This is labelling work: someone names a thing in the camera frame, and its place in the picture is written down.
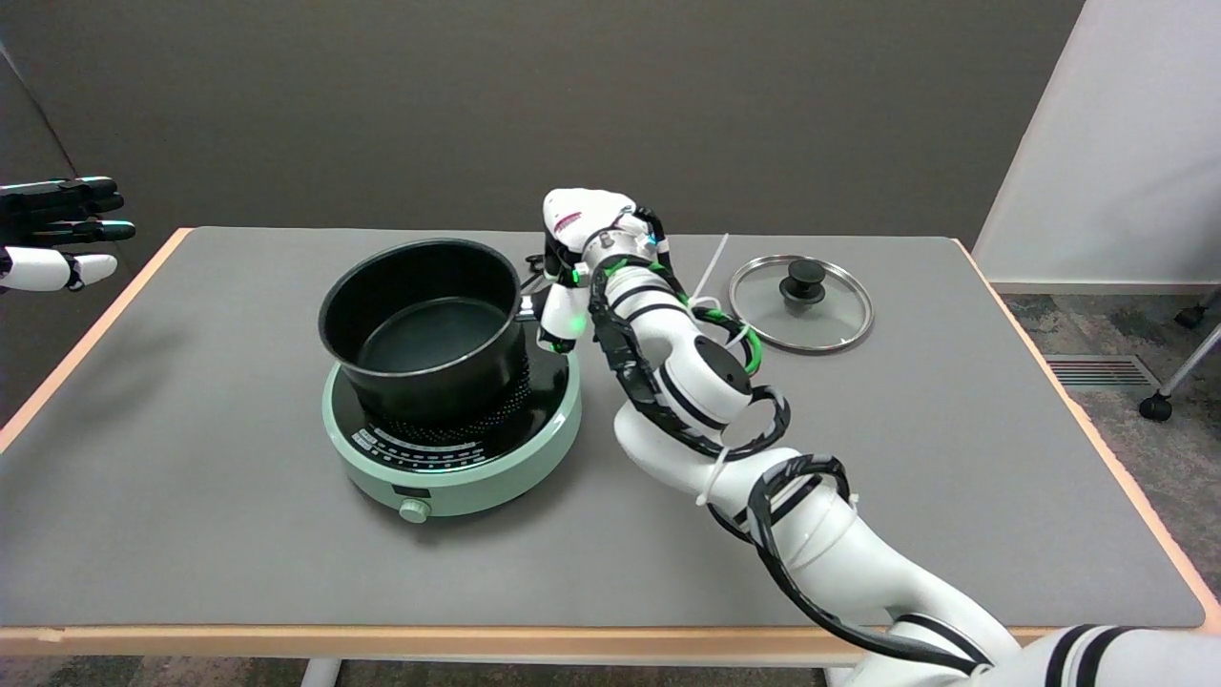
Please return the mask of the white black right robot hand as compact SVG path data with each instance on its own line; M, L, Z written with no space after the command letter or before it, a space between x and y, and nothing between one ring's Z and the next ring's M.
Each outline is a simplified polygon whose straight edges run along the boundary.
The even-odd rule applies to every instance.
M545 195L545 275L549 287L538 314L537 343L567 355L589 325L589 266L582 251L637 204L624 193L556 188Z

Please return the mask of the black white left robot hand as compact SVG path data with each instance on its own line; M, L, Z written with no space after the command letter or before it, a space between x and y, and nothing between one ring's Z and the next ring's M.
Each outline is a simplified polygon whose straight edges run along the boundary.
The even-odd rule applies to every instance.
M54 178L1 187L1 290L78 292L107 279L114 254L63 246L127 240L136 225L105 218L125 199L107 176Z

